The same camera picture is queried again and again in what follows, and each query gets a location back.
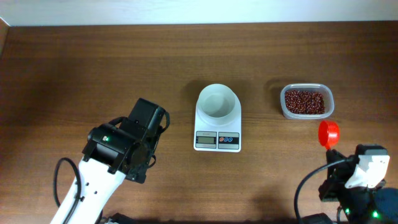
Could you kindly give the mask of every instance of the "white wall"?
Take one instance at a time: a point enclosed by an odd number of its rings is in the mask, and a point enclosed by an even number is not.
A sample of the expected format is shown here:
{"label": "white wall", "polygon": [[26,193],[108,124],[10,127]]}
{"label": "white wall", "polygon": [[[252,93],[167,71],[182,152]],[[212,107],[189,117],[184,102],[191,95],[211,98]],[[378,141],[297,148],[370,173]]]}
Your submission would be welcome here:
{"label": "white wall", "polygon": [[10,26],[398,20],[398,0],[0,0]]}

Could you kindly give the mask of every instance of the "white scale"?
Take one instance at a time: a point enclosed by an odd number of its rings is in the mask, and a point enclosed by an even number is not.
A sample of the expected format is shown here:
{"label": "white scale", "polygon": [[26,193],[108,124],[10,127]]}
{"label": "white scale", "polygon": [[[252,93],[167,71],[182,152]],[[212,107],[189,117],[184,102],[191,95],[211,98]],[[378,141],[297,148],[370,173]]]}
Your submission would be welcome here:
{"label": "white scale", "polygon": [[197,151],[239,152],[242,134],[241,103],[225,85],[212,84],[199,94],[193,148]]}

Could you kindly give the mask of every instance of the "green led light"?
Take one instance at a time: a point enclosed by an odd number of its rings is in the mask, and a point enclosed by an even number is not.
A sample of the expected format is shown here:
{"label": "green led light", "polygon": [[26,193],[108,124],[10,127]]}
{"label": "green led light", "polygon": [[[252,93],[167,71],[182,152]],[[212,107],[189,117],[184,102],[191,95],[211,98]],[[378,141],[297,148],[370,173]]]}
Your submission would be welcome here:
{"label": "green led light", "polygon": [[377,211],[374,211],[374,212],[372,213],[372,216],[373,216],[373,218],[379,218],[379,214],[378,214]]}

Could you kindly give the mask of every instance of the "brown wooden surface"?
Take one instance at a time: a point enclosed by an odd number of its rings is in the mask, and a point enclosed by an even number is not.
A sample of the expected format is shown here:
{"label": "brown wooden surface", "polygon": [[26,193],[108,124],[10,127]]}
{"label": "brown wooden surface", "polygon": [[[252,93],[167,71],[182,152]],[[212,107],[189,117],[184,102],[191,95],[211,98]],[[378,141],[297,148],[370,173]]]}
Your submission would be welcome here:
{"label": "brown wooden surface", "polygon": [[[158,162],[144,185],[125,181],[104,208],[133,218],[193,221],[294,217],[301,179],[325,163],[319,121],[281,114],[289,83],[322,83],[335,99],[337,149],[379,143],[398,187],[398,22],[192,26],[12,27],[0,60],[0,222],[48,223],[57,208],[57,160],[78,162],[91,128],[128,115],[139,97],[170,112]],[[194,110],[211,83],[228,85],[243,109],[242,151],[196,152]],[[326,212],[308,181],[302,215]],[[62,167],[60,197],[72,182]]]}

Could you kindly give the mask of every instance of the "plastic container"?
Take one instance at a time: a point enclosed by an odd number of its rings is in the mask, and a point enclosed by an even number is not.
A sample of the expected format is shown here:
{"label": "plastic container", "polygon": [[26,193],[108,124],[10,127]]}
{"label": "plastic container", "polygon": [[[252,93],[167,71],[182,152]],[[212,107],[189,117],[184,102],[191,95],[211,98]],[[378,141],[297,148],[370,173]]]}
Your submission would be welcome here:
{"label": "plastic container", "polygon": [[[304,91],[316,91],[323,95],[323,101],[325,103],[325,113],[324,114],[295,114],[290,112],[286,108],[285,103],[285,92],[288,90],[304,90]],[[285,88],[280,93],[280,104],[282,105],[282,111],[287,119],[324,119],[329,117],[335,110],[335,102],[333,101],[333,95],[330,89],[322,84],[316,83],[298,83],[290,84],[285,86]]]}

